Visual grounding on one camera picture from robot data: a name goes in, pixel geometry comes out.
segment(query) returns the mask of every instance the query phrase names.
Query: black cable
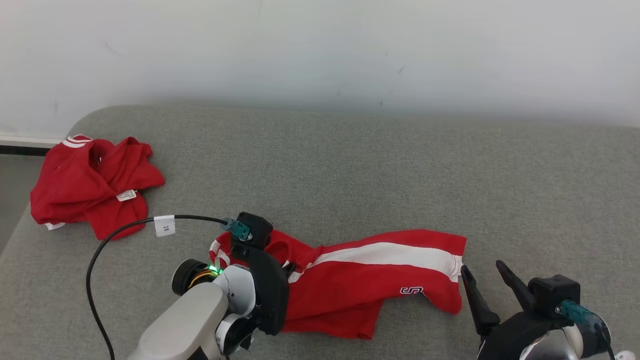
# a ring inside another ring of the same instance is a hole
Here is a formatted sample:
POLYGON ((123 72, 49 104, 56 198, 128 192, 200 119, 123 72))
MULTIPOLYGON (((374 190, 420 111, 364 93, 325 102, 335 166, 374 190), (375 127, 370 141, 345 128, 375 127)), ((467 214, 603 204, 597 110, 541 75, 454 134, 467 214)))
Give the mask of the black cable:
MULTIPOLYGON (((217 223, 223 224, 223 225, 227 224, 226 221, 220 220, 218 218, 201 217, 201 216, 198 216, 198 215, 175 215, 174 218, 205 220, 205 221, 217 222, 217 223)), ((109 336, 107 335, 107 332, 104 330, 104 326, 102 325, 102 321, 100 321, 100 317, 98 316, 98 312, 95 309, 95 304, 93 303, 93 295, 91 294, 91 273, 93 272, 93 266, 95 265, 95 261, 98 259, 98 255, 100 255, 100 253, 104 249, 104 246, 107 245, 107 243, 109 241, 111 241, 111 239, 114 236, 116 236, 121 231, 124 231, 124 230, 126 230, 126 229, 128 229, 128 228, 130 228, 132 226, 144 224, 144 223, 151 222, 151 221, 154 221, 154 218, 146 218, 146 219, 143 219, 143 220, 138 220, 138 221, 132 222, 130 224, 124 225, 123 227, 121 227, 121 228, 117 229, 116 231, 114 231, 113 233, 111 233, 109 236, 107 236, 106 239, 104 239, 104 241, 100 244, 100 246, 98 246, 98 249, 95 251, 95 254, 93 255, 93 258, 91 259, 91 262, 89 263, 89 267, 86 269, 86 296, 89 299, 89 306, 91 307, 91 312, 93 314, 93 318, 95 319, 95 323, 98 325, 98 328, 100 329, 100 333, 102 333, 102 337, 104 338, 104 342, 107 344, 107 347, 109 348, 109 357, 111 358, 111 360, 115 360, 115 354, 113 353, 113 346, 111 346, 111 340, 109 340, 109 336)))
POLYGON ((613 349, 611 348, 611 343, 607 341, 607 337, 604 336, 604 330, 602 329, 602 327, 598 324, 595 324, 593 328, 596 329, 602 341, 604 341, 605 345, 607 345, 607 352, 609 353, 609 357, 611 358, 611 360, 616 360, 616 356, 613 354, 613 349))

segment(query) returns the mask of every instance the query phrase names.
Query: cable connector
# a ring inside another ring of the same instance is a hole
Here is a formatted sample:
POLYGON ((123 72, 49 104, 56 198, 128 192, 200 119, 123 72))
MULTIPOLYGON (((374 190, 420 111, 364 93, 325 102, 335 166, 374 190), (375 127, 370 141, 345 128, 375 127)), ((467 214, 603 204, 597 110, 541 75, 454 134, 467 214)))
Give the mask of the cable connector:
POLYGON ((234 220, 232 218, 225 218, 225 221, 227 222, 227 224, 221 224, 220 227, 224 231, 230 232, 231 235, 235 236, 236 238, 239 238, 242 241, 246 241, 251 240, 251 238, 253 237, 250 232, 251 229, 249 229, 247 225, 244 225, 240 221, 234 220))

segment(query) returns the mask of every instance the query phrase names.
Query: black baseboard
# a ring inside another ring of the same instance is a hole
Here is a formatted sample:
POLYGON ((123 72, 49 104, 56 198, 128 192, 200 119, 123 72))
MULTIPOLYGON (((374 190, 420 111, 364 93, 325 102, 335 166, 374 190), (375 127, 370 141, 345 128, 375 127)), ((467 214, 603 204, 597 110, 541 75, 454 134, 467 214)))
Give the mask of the black baseboard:
POLYGON ((45 156, 49 150, 46 147, 0 145, 0 154, 45 156))

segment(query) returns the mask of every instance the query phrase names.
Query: gray cushion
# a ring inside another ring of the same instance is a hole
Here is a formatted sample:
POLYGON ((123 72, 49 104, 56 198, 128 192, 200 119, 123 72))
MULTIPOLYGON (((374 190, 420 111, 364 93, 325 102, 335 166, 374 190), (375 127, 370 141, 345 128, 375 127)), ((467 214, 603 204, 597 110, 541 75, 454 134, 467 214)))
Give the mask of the gray cushion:
MULTIPOLYGON (((525 282, 579 281, 614 349, 640 352, 637 129, 119 106, 71 133, 151 144, 166 185, 143 193, 150 216, 249 211, 311 245, 411 228, 464 235, 464 262, 503 319, 518 304, 496 259, 525 282)), ((148 226, 108 244, 93 294, 116 358, 176 300, 175 267, 206 260, 220 232, 179 220, 176 235, 156 238, 148 226)), ((98 244, 87 224, 48 231, 27 209, 0 258, 0 359, 108 358, 84 292, 98 244)), ((477 347, 465 298, 453 316, 415 295, 386 301, 371 341, 258 334, 232 358, 471 359, 477 347)))

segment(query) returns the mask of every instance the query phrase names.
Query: cable label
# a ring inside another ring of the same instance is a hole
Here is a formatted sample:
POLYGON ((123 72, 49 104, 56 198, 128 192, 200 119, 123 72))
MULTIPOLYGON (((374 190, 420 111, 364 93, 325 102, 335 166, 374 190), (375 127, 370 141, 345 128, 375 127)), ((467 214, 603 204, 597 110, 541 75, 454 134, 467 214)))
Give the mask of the cable label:
POLYGON ((154 217, 154 224, 156 225, 157 237, 175 234, 175 218, 173 215, 154 217))

